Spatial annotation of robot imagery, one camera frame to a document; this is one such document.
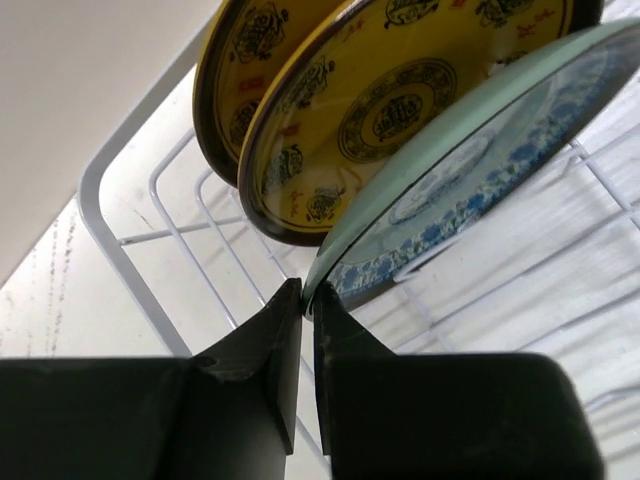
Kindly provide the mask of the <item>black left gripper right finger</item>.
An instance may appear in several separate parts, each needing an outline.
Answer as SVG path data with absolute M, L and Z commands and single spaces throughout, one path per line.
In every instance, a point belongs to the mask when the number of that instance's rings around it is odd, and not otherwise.
M 329 284 L 312 301 L 316 403 L 336 479 L 602 479 L 572 382 L 531 353 L 396 354 Z

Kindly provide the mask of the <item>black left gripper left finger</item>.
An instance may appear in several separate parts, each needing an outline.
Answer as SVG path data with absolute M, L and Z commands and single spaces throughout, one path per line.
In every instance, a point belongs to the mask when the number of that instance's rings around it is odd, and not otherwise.
M 190 358 L 5 359 L 5 479 L 281 479 L 295 442 L 301 283 Z

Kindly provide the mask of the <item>yellow patterned plate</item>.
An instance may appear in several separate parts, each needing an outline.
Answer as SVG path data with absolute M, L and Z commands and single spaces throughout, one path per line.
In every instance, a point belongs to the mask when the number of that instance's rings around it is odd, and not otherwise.
M 371 122 L 357 98 L 382 10 L 376 1 L 223 2 L 192 100 L 213 171 L 261 203 L 362 186 Z
M 423 127 L 500 68 L 597 25 L 600 1 L 345 1 L 294 51 L 238 167 L 251 223 L 315 247 Z

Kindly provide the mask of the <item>blue patterned green plate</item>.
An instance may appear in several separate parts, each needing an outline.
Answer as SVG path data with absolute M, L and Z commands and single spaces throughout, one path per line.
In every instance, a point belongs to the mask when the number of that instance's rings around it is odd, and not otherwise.
M 588 28 L 525 55 L 398 150 L 351 201 L 311 265 L 353 309 L 449 246 L 549 162 L 639 67 L 639 22 Z

